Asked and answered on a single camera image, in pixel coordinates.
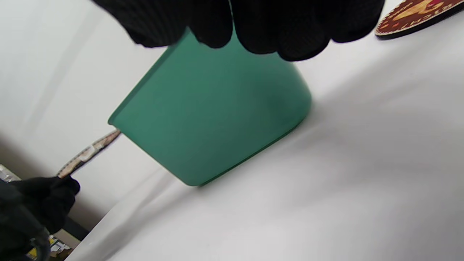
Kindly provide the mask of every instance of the green plastic bowl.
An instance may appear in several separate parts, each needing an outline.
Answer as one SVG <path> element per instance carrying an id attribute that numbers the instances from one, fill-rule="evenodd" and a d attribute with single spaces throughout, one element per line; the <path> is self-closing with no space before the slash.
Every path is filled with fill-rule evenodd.
<path id="1" fill-rule="evenodd" d="M 247 52 L 233 35 L 221 49 L 191 33 L 169 47 L 111 115 L 109 124 L 185 184 L 226 173 L 287 135 L 311 95 L 277 55 Z"/>

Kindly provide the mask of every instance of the black glove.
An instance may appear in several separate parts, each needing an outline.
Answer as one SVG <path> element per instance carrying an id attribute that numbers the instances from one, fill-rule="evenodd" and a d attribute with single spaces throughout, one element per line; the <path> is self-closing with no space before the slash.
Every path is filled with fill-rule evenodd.
<path id="1" fill-rule="evenodd" d="M 330 39 L 350 42 L 371 32 L 385 0 L 94 0 L 145 47 L 176 43 L 189 27 L 212 48 L 227 44 L 232 20 L 248 51 L 309 59 Z"/>
<path id="2" fill-rule="evenodd" d="M 37 177 L 10 184 L 24 195 L 24 206 L 51 234 L 64 226 L 75 202 L 75 196 L 80 190 L 79 183 L 71 177 L 65 180 L 58 177 Z"/>

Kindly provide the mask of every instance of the white wall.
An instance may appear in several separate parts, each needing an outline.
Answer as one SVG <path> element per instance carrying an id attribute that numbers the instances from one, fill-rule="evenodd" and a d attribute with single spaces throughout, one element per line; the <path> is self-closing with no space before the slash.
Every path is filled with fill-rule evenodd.
<path id="1" fill-rule="evenodd" d="M 0 161 L 53 176 L 112 131 L 107 119 L 165 50 L 135 45 L 89 0 L 0 1 Z M 126 137 L 75 174 L 71 217 L 92 228 L 160 166 Z"/>

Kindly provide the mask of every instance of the white table surface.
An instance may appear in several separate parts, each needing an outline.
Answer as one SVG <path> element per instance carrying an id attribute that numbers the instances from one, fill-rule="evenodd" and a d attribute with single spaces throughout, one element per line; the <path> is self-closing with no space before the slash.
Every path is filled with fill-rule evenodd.
<path id="1" fill-rule="evenodd" d="M 464 260 L 464 13 L 297 66 L 299 128 L 202 188 L 154 173 L 67 260 Z"/>

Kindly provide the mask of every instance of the red decorative plate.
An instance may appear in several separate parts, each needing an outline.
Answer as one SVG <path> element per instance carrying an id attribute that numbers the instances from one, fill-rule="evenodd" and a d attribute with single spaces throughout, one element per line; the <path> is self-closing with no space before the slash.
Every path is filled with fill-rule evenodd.
<path id="1" fill-rule="evenodd" d="M 393 39 L 422 30 L 464 8 L 464 0 L 405 0 L 376 27 L 380 39 Z"/>

